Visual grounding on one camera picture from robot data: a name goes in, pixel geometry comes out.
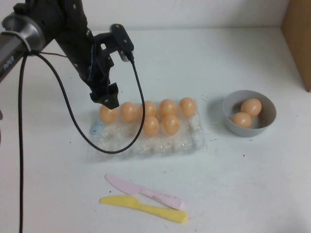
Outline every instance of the egg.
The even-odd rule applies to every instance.
[[[247,113],[236,113],[231,121],[241,127],[250,128],[252,126],[252,118]]]
[[[106,106],[102,105],[99,110],[99,117],[100,119],[106,123],[111,124],[116,121],[118,116],[118,110],[115,109],[109,109]]]
[[[145,108],[146,108],[146,117],[156,116],[157,109],[156,109],[155,103],[153,103],[152,101],[145,101]],[[140,108],[139,108],[139,115],[140,115],[140,118],[142,118],[142,104],[140,105]]]
[[[137,118],[137,107],[131,102],[125,102],[121,105],[120,114],[124,121],[133,122]]]
[[[176,115],[177,113],[177,106],[176,106],[175,101],[173,100],[169,100],[169,99],[163,100],[160,103],[159,107],[160,107],[161,116],[163,117],[167,115]]]
[[[185,117],[191,117],[195,114],[196,111],[196,103],[194,102],[193,99],[191,98],[183,98],[180,102],[179,102],[179,107],[182,111],[182,113],[184,114]]]
[[[144,133],[148,137],[153,137],[159,131],[159,121],[154,116],[147,116],[143,126]]]
[[[161,123],[165,132],[169,135],[173,135],[179,130],[180,122],[175,115],[167,115],[163,117]]]
[[[249,99],[242,104],[241,112],[257,117],[261,112],[261,102],[258,99]]]

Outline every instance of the knife handle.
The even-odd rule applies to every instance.
[[[137,207],[137,210],[141,210],[141,211],[150,213],[152,215],[156,215],[156,216],[165,218],[173,222],[178,222],[178,223],[184,223],[184,222],[187,222],[188,220],[187,214],[180,210],[166,209],[166,208],[143,205],[143,204],[140,204]]]
[[[172,207],[173,209],[176,209],[176,210],[183,210],[186,206],[185,202],[177,197],[173,197],[173,196],[166,195],[163,193],[158,193],[158,192],[155,192],[149,189],[142,188],[139,193],[147,197],[150,197],[153,200],[161,202],[162,204],[165,204],[169,207]]]

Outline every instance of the black cable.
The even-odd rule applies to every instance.
[[[127,149],[129,149],[135,142],[136,140],[138,139],[140,133],[141,133],[141,130],[142,130],[142,127],[143,127],[143,124],[144,124],[144,121],[145,121],[145,115],[146,115],[146,109],[145,109],[145,101],[144,101],[144,96],[143,96],[143,93],[142,93],[142,89],[141,89],[141,86],[140,86],[140,82],[139,82],[139,79],[138,79],[138,74],[137,74],[137,71],[136,71],[136,67],[135,67],[135,63],[134,63],[134,60],[131,62],[132,63],[132,66],[133,66],[133,70],[134,70],[134,73],[135,73],[135,78],[136,78],[136,82],[137,82],[137,85],[138,85],[138,89],[139,89],[139,93],[140,93],[140,97],[141,97],[141,102],[142,102],[142,121],[141,121],[141,124],[140,124],[140,128],[136,134],[136,136],[134,137],[133,141],[126,147],[124,147],[123,149],[121,150],[117,150],[117,151],[108,151],[108,150],[103,150],[99,147],[97,147],[95,144],[93,144],[86,136],[85,134],[82,132],[82,130],[80,129],[76,119],[74,118],[74,115],[73,115],[73,112],[71,110],[71,106],[70,106],[70,103],[69,103],[69,100],[68,100],[68,97],[67,97],[67,94],[66,94],[66,91],[64,89],[64,86],[63,86],[63,83],[59,77],[59,75],[57,74],[57,71],[55,70],[55,68],[53,67],[53,65],[42,55],[38,54],[38,53],[34,53],[35,56],[41,58],[49,67],[50,69],[52,70],[52,72],[54,73],[55,77],[57,78],[57,81],[60,85],[60,88],[62,90],[62,93],[64,95],[64,98],[65,98],[65,102],[66,102],[66,105],[67,105],[67,108],[68,108],[68,111],[69,111],[69,114],[70,114],[70,117],[75,125],[75,127],[77,128],[77,130],[79,131],[79,133],[81,134],[81,136],[84,138],[85,141],[87,141],[93,148],[99,150],[100,152],[103,152],[103,153],[106,153],[106,154],[118,154],[118,153],[121,153]]]
[[[60,85],[60,88],[62,90],[62,93],[64,95],[65,98],[65,102],[70,114],[70,117],[74,123],[74,125],[76,126],[77,130],[79,131],[79,133],[81,134],[81,136],[85,139],[85,141],[87,141],[93,148],[99,150],[100,152],[103,153],[107,153],[107,154],[117,154],[117,153],[121,153],[127,149],[129,149],[138,139],[144,121],[145,121],[145,115],[146,115],[146,107],[145,107],[145,100],[144,100],[144,96],[142,93],[142,89],[140,86],[140,82],[139,82],[139,78],[138,78],[138,74],[136,71],[136,67],[135,67],[135,62],[134,62],[134,58],[131,59],[131,63],[133,66],[133,70],[134,70],[134,74],[135,74],[135,78],[136,78],[136,82],[138,85],[138,89],[139,89],[139,93],[140,93],[140,97],[141,97],[141,102],[142,102],[142,120],[141,120],[141,124],[140,124],[140,128],[136,134],[136,136],[134,137],[133,141],[126,146],[125,148],[121,149],[121,150],[117,150],[117,151],[108,151],[108,150],[103,150],[99,147],[97,147],[95,144],[93,144],[82,132],[82,130],[80,129],[77,121],[74,118],[73,112],[71,110],[71,106],[65,91],[65,88],[63,86],[63,83],[59,77],[59,75],[57,74],[57,71],[55,70],[55,68],[53,67],[53,65],[42,55],[40,55],[39,53],[28,53],[23,57],[23,61],[21,63],[21,67],[20,67],[20,74],[19,74],[19,85],[18,85],[18,135],[19,135],[19,166],[20,166],[20,172],[19,172],[19,233],[23,233],[23,193],[24,193],[24,149],[23,149],[23,121],[22,121],[22,89],[23,89],[23,79],[24,79],[24,70],[25,70],[25,65],[26,65],[26,60],[27,57],[29,55],[35,55],[37,57],[39,57],[40,59],[42,59],[52,70],[52,72],[54,73],[55,77],[57,78],[57,81]]]
[[[25,55],[20,67],[18,84],[18,135],[19,135],[19,233],[23,232],[23,195],[24,195],[24,147],[23,147],[23,116],[22,94],[25,64],[28,55]]]
[[[41,54],[46,54],[46,55],[55,55],[55,56],[60,56],[60,57],[66,57],[65,55],[61,55],[61,54],[58,54],[58,53],[54,53],[54,52],[40,52]]]

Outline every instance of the white wall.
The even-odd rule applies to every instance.
[[[16,2],[1,0],[0,19]],[[127,29],[280,26],[289,0],[83,0],[89,27]]]

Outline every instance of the egg carton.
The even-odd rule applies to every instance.
[[[160,102],[155,102],[158,113],[156,118],[161,122],[159,114]],[[118,109],[118,118],[112,124],[103,123],[99,116],[90,130],[90,140],[99,148],[109,151],[123,149],[129,145],[136,136],[141,119],[139,117],[140,104],[135,104],[138,110],[138,117],[135,122],[128,123],[123,121]],[[180,128],[174,135],[165,133],[163,125],[160,123],[159,131],[156,136],[148,137],[141,131],[137,141],[126,151],[113,156],[141,156],[141,155],[170,155],[176,153],[191,153],[197,150],[206,149],[206,141],[201,125],[198,110],[187,118],[183,116],[178,108],[176,116],[180,121]]]

